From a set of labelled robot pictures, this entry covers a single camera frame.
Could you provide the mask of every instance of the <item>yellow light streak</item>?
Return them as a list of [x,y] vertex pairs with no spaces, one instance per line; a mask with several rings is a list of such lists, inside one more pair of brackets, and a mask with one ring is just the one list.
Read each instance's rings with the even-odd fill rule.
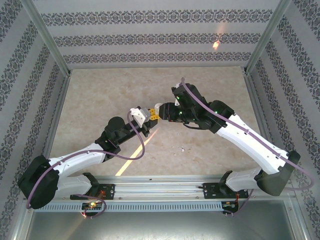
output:
[[[147,139],[145,140],[143,143],[146,146],[148,144],[148,142],[153,138],[153,136],[156,134],[156,132],[159,130],[159,128],[157,130],[154,131],[154,133]],[[136,156],[139,155],[139,153],[142,151],[142,145],[140,144],[140,146],[134,151],[134,153],[130,156],[130,158],[135,158]],[[129,167],[129,165],[133,162],[133,160],[127,160],[125,162],[125,164],[120,168],[120,170],[115,174],[116,176],[121,176],[124,171]]]

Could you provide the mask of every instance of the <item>wall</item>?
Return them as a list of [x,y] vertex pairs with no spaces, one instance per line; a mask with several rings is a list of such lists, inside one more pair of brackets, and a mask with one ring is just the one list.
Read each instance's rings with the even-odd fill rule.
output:
[[[272,140],[301,155],[315,186],[297,192],[311,239],[320,239],[320,1],[294,0],[251,73]],[[294,173],[297,186],[310,180]]]
[[18,0],[0,3],[0,240],[22,196],[18,179],[44,151],[64,83],[54,58]]
[[34,1],[70,69],[244,67],[278,2]]

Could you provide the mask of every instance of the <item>floor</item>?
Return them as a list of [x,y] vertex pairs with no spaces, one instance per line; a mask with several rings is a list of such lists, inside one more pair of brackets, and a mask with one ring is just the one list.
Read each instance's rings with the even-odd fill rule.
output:
[[[259,132],[240,67],[75,69],[50,157],[63,156],[93,143],[110,118],[126,119],[130,108],[153,108],[156,103],[174,102],[171,87],[181,77],[194,84],[208,102],[225,102]],[[258,166],[231,142],[210,131],[191,130],[164,120],[150,133],[155,131],[146,145],[145,156],[128,165],[121,173],[123,176],[222,175],[228,170]],[[134,137],[120,146],[120,154],[130,157],[139,145]],[[126,160],[114,157],[82,172],[116,175],[125,163]]]

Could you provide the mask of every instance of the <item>metal frame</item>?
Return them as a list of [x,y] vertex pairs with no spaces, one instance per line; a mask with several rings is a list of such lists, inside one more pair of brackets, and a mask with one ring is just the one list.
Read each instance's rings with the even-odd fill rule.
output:
[[36,29],[38,30],[40,36],[42,37],[44,43],[50,50],[54,60],[58,64],[60,70],[63,73],[64,77],[68,77],[70,73],[70,69],[62,56],[61,52],[56,45],[54,38],[51,36],[43,18],[41,17],[40,13],[38,12],[34,1],[33,0],[21,0],[21,3],[28,13],[29,17],[31,18],[33,24],[35,25]]
[[253,53],[245,66],[246,72],[251,73],[252,69],[255,67],[259,57],[261,56],[262,52],[265,49],[269,39],[271,38],[273,32],[277,28],[278,23],[280,22],[281,18],[283,17],[286,9],[288,8],[291,0],[280,0],[278,6],[274,10],[268,25],[266,26],[263,34],[259,42],[257,43]]
[[66,76],[66,79],[65,79],[65,81],[63,83],[63,86],[62,86],[60,99],[58,100],[57,108],[55,110],[54,118],[52,120],[52,125],[51,125],[51,128],[49,130],[47,144],[46,144],[46,146],[44,147],[44,150],[43,150],[43,155],[46,158],[49,158],[52,146],[54,144],[55,135],[56,135],[56,132],[57,132],[57,128],[58,128],[61,112],[62,112],[62,109],[64,107],[64,103],[65,103],[65,99],[66,99],[66,95],[67,95],[67,91],[68,91],[71,75],[72,75],[72,71],[70,72],[70,74],[68,76]]
[[[205,199],[202,183],[218,182],[221,176],[97,176],[102,184],[116,185],[114,199],[107,201],[107,212],[190,212],[221,211],[222,201],[234,199]],[[309,240],[306,224],[301,221],[302,213],[294,191],[284,191],[274,197],[261,190],[255,190],[250,201],[284,201],[286,212],[297,240]],[[81,212],[85,200],[56,199],[46,207],[27,210],[24,200],[12,240],[24,240],[36,212]]]

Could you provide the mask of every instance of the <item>black bracket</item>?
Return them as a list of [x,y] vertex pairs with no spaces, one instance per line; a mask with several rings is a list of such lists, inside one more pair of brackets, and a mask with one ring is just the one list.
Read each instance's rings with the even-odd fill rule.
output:
[[239,199],[248,198],[248,191],[240,190],[238,192],[231,192],[228,195],[225,195],[220,191],[220,185],[218,182],[205,182],[202,186],[199,186],[200,189],[203,189],[204,199],[236,199],[236,194],[239,194]]
[[[115,196],[115,184],[100,184],[97,179],[89,172],[83,173],[91,183],[91,188],[85,194],[87,196],[100,198],[103,200],[113,200]],[[71,200],[87,200],[87,197],[77,196],[77,195],[70,195]]]

